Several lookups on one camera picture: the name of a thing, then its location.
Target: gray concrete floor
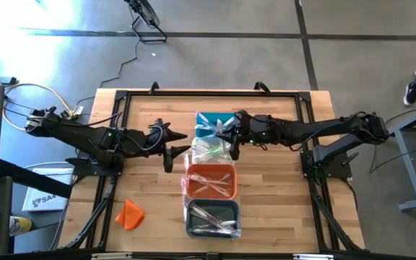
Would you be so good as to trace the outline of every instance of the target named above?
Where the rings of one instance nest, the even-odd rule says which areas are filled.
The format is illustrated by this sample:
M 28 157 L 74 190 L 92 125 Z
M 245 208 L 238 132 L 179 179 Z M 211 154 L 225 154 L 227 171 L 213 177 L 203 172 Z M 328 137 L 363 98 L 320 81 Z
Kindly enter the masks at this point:
M 299 33 L 293 0 L 149 0 L 161 27 L 184 33 Z M 416 1 L 301 0 L 308 33 L 416 35 Z M 133 56 L 136 38 L 26 36 L 15 27 L 129 31 L 131 18 L 120 0 L 20 0 L 0 4 L 0 74 L 51 86 L 73 106 L 95 94 Z M 416 40 L 310 40 L 317 84 L 328 90 L 337 116 L 376 111 L 390 118 L 407 109 L 402 96 L 416 69 Z M 165 45 L 138 47 L 139 59 L 104 87 L 246 88 L 261 80 L 271 89 L 309 90 L 299 39 L 170 38 Z M 10 95 L 35 108 L 61 104 L 50 93 L 25 87 Z M 29 111 L 14 108 L 28 113 Z M 24 118 L 9 115 L 19 126 Z M 377 161 L 399 153 L 395 143 L 378 148 Z M 352 182 L 368 249 L 416 256 L 416 210 L 397 204 L 415 194 L 401 160 L 368 174 L 373 147 L 358 147 Z M 28 136 L 3 123 L 0 158 L 21 166 L 63 160 L 73 148 Z M 14 188 L 23 198 L 25 189 Z M 16 239 L 16 252 L 46 250 L 55 228 Z

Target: wooden tabletop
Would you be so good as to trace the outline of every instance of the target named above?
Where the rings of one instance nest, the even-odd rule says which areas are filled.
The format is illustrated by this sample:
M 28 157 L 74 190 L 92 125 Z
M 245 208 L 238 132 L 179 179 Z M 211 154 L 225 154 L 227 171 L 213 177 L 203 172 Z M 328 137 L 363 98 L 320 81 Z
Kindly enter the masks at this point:
M 92 108 L 91 122 L 111 115 L 117 89 L 99 89 Z M 327 91 L 311 91 L 316 121 L 334 118 Z M 133 97 L 127 128 L 147 132 L 156 118 L 171 122 L 174 131 L 188 138 L 171 145 L 188 145 L 195 137 L 196 112 L 235 112 L 271 114 L 297 120 L 295 101 L 289 97 Z M 337 136 L 321 138 L 328 144 Z M 175 159 L 172 173 L 163 170 L 163 159 L 127 159 L 118 180 L 107 251 L 220 252 L 220 253 L 293 253 L 318 252 L 308 182 L 302 177 L 297 152 L 282 146 L 240 147 L 235 164 L 238 174 L 241 238 L 189 238 L 183 220 L 181 178 L 183 157 Z M 98 178 L 86 177 L 74 188 L 69 201 L 60 246 L 65 246 L 91 215 Z M 341 180 L 329 179 L 334 216 L 353 241 L 364 247 L 358 215 L 351 190 Z M 125 231 L 116 215 L 126 199 L 145 212 L 144 222 L 135 230 Z M 98 220 L 95 245 L 102 230 Z M 330 244 L 326 221 L 324 232 Z

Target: orange cloth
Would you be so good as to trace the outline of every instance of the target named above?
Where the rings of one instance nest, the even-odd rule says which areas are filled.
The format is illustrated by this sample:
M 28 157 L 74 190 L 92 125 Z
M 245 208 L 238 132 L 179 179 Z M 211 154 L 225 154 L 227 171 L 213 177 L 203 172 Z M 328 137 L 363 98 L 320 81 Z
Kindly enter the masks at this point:
M 144 220 L 144 212 L 129 199 L 126 199 L 123 209 L 115 219 L 115 221 L 120 223 L 125 230 L 132 230 L 139 227 L 142 220 Z

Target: orange napkin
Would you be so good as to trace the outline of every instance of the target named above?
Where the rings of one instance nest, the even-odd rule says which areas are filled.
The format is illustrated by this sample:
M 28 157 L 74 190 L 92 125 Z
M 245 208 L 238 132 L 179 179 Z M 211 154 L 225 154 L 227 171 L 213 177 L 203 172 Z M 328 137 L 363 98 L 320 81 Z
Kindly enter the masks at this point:
M 139 227 L 142 220 L 144 220 L 144 212 L 142 209 L 134 205 L 129 199 L 126 199 L 123 209 L 115 219 L 115 221 L 120 223 L 125 230 L 132 230 Z

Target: wooden table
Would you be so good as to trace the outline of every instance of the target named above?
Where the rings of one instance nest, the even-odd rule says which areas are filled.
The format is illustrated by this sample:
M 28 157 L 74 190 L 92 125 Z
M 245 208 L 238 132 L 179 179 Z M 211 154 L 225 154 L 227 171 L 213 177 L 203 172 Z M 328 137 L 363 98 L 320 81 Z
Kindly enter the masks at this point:
M 111 115 L 117 89 L 99 89 L 92 108 L 91 122 Z M 327 91 L 311 91 L 316 121 L 334 118 Z M 172 145 L 187 145 L 195 137 L 197 111 L 271 114 L 297 120 L 295 101 L 287 97 L 133 97 L 127 127 L 147 132 L 156 118 L 171 122 L 171 129 L 188 134 Z M 321 138 L 328 144 L 337 136 Z M 189 238 L 183 221 L 181 178 L 185 170 L 183 157 L 176 158 L 172 173 L 163 170 L 163 159 L 134 158 L 126 160 L 118 180 L 107 251 L 220 252 L 220 253 L 293 253 L 318 252 L 308 182 L 302 177 L 297 152 L 282 146 L 240 147 L 235 164 L 238 173 L 241 238 L 223 240 Z M 91 215 L 98 178 L 86 177 L 74 188 L 69 201 L 60 246 L 65 246 Z M 329 179 L 334 216 L 353 241 L 364 247 L 358 215 L 351 190 L 340 180 Z M 115 216 L 126 199 L 145 212 L 144 222 L 125 231 Z M 103 218 L 98 220 L 95 239 L 100 237 Z M 326 221 L 324 232 L 329 245 Z

